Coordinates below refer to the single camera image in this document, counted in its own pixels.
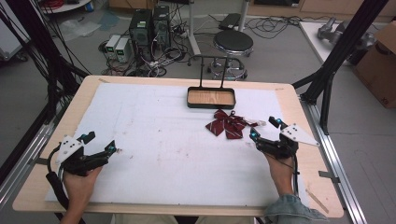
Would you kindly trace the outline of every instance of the chair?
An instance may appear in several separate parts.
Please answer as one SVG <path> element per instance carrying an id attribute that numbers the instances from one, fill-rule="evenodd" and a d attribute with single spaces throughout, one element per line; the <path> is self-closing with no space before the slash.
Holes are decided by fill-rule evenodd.
<path id="1" fill-rule="evenodd" d="M 213 38 L 213 44 L 216 49 L 227 54 L 226 62 L 227 68 L 224 74 L 225 79 L 237 80 L 238 78 L 245 79 L 248 76 L 248 70 L 241 64 L 233 67 L 233 60 L 228 59 L 233 56 L 243 55 L 250 56 L 253 51 L 253 40 L 250 36 L 235 30 L 225 30 L 217 33 Z M 213 74 L 213 79 L 221 77 L 223 73 L 222 64 L 214 59 L 207 67 L 207 72 Z"/>

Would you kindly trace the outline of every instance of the wooden table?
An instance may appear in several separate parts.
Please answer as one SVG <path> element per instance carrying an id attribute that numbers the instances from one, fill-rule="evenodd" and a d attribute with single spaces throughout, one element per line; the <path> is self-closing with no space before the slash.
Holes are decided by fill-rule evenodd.
<path id="1" fill-rule="evenodd" d="M 65 134 L 74 135 L 92 97 L 95 95 L 96 89 L 101 83 L 185 86 L 187 91 L 187 87 L 189 86 L 198 86 L 199 80 L 147 77 L 86 77 L 42 152 L 41 158 L 46 159 L 51 151 L 57 147 L 58 143 L 62 141 Z M 204 86 L 206 87 L 217 87 L 218 85 L 218 81 L 204 80 Z M 297 122 L 300 127 L 312 134 L 297 94 L 290 84 L 225 82 L 224 87 L 275 91 L 277 100 L 281 106 L 283 119 L 286 122 L 288 120 L 290 122 Z M 306 144 L 300 144 L 297 156 L 299 158 L 299 169 L 304 173 L 305 191 L 309 198 L 310 207 L 318 209 L 327 217 L 341 217 L 344 211 L 332 181 L 318 175 L 318 171 L 327 171 L 319 149 Z M 50 189 L 50 184 L 45 177 L 47 172 L 45 165 L 35 165 L 14 201 L 13 207 L 15 210 L 37 212 L 64 211 L 58 203 L 45 201 L 46 194 Z M 260 217 L 263 215 L 265 207 L 90 203 L 86 211 L 95 213 Z"/>

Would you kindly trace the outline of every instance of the floor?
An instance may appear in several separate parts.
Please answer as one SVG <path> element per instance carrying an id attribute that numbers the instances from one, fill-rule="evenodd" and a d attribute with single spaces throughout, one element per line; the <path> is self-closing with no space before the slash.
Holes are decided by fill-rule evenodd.
<path id="1" fill-rule="evenodd" d="M 229 9 L 208 9 L 197 4 L 195 14 L 219 14 L 222 10 L 226 10 L 223 13 L 237 12 L 238 7 L 238 4 L 230 4 Z M 60 22 L 71 19 L 99 22 L 106 13 L 104 9 L 92 13 L 74 10 L 59 15 L 58 19 Z M 115 26 L 66 42 L 92 74 L 101 74 L 106 69 L 105 57 L 98 46 L 111 34 L 124 33 L 129 26 L 128 14 L 117 15 L 120 19 Z M 221 20 L 222 16 L 216 15 L 216 18 Z M 216 32 L 214 27 L 217 24 L 210 17 L 197 17 L 195 22 L 196 28 L 203 25 L 202 33 Z M 276 37 L 267 39 L 253 34 L 249 29 L 245 33 L 254 40 L 254 52 L 248 58 L 241 58 L 248 70 L 246 81 L 293 83 L 320 68 L 320 59 L 298 27 L 288 26 Z M 270 33 L 261 35 L 274 36 Z M 203 54 L 219 54 L 212 46 L 211 36 L 197 35 L 196 39 Z M 54 41 L 61 48 L 59 40 Z M 174 63 L 166 69 L 164 77 L 197 79 L 200 75 L 198 63 L 192 67 Z M 210 79 L 211 76 L 205 74 L 205 78 Z M 47 102 L 46 88 L 46 81 L 31 61 L 0 63 L 1 164 Z M 305 89 L 302 87 L 297 92 L 302 93 Z M 342 66 L 334 78 L 329 132 L 367 222 L 393 223 L 396 220 L 396 177 L 393 174 L 396 169 L 396 150 L 393 149 L 396 144 L 396 110 L 384 108 L 356 78 L 351 66 Z M 12 201 L 21 184 L 0 210 L 0 222 L 56 223 L 53 214 L 22 213 L 12 209 Z M 110 219 L 111 215 L 86 216 L 88 223 L 110 223 Z M 331 223 L 351 222 L 344 215 L 331 218 Z"/>

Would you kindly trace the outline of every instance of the human hand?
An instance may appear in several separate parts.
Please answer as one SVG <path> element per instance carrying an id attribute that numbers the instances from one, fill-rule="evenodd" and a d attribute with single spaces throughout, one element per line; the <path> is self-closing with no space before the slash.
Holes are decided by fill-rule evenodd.
<path id="1" fill-rule="evenodd" d="M 64 172 L 64 186 L 69 197 L 69 207 L 61 224 L 78 223 L 93 193 L 97 176 L 102 171 L 98 167 L 87 173 L 87 176 L 71 175 Z"/>
<path id="2" fill-rule="evenodd" d="M 291 177 L 293 175 L 292 158 L 277 160 L 275 157 L 267 153 L 264 153 L 264 155 L 270 165 L 271 177 L 274 180 L 279 196 L 284 194 L 294 194 L 293 187 L 291 185 Z"/>

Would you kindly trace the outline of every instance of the red fabric piece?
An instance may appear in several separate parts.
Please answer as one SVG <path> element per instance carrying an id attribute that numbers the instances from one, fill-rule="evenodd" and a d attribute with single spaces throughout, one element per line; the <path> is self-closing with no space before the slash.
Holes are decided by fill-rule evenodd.
<path id="1" fill-rule="evenodd" d="M 243 138 L 242 130 L 247 126 L 247 123 L 242 117 L 236 116 L 235 111 L 231 111 L 228 116 L 224 111 L 218 110 L 214 117 L 216 120 L 206 124 L 206 128 L 215 136 L 219 136 L 225 130 L 228 139 Z"/>

